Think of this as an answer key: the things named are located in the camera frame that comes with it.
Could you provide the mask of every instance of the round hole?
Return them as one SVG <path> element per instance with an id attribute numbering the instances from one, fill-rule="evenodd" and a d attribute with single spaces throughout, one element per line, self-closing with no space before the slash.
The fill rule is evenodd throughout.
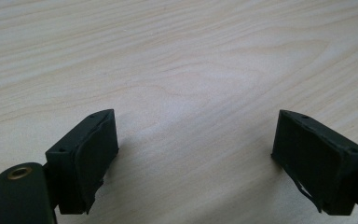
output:
<path id="1" fill-rule="evenodd" d="M 351 147 L 350 152 L 351 152 L 351 153 L 357 153 L 358 150 L 357 150 L 356 148 Z"/>
<path id="2" fill-rule="evenodd" d="M 30 174 L 32 172 L 31 167 L 20 167 L 15 169 L 14 171 L 10 172 L 7 176 L 8 179 L 20 179 L 25 177 L 26 175 Z"/>

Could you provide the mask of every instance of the screw hole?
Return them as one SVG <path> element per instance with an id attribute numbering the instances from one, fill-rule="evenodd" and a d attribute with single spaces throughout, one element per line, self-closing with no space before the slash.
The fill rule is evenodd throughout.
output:
<path id="1" fill-rule="evenodd" d="M 31 167 L 20 167 L 17 168 L 16 170 L 10 172 L 7 176 L 8 179 L 20 179 L 25 177 L 26 175 L 30 174 L 32 172 Z"/>

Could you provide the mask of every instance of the small hole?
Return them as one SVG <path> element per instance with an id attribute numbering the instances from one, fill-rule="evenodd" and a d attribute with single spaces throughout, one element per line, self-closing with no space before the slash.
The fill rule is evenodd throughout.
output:
<path id="1" fill-rule="evenodd" d="M 27 173 L 27 169 L 25 168 L 21 168 L 19 170 L 15 170 L 13 173 L 11 173 L 13 176 L 19 176 L 19 175 L 24 175 L 25 173 Z"/>
<path id="2" fill-rule="evenodd" d="M 358 150 L 356 148 L 351 147 L 350 152 L 351 153 L 358 153 Z"/>
<path id="3" fill-rule="evenodd" d="M 12 180 L 20 179 L 20 178 L 23 178 L 26 175 L 30 174 L 31 172 L 32 172 L 31 167 L 21 167 L 21 168 L 18 168 L 16 170 L 10 172 L 8 174 L 7 178 L 12 179 Z"/>

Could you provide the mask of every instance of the wooden table surface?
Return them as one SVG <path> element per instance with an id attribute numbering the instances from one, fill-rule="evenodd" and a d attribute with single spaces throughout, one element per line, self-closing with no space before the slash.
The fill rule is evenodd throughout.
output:
<path id="1" fill-rule="evenodd" d="M 358 143 L 358 1 L 0 1 L 0 173 L 107 108 L 119 155 L 59 223 L 358 223 L 270 158 L 280 109 Z"/>

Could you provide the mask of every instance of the wood grain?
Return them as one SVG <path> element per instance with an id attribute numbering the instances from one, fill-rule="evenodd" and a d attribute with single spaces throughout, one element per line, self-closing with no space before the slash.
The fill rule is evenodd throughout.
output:
<path id="1" fill-rule="evenodd" d="M 358 143 L 358 1 L 0 1 L 0 173 L 106 108 L 119 156 L 59 223 L 358 223 L 269 156 L 279 109 Z"/>

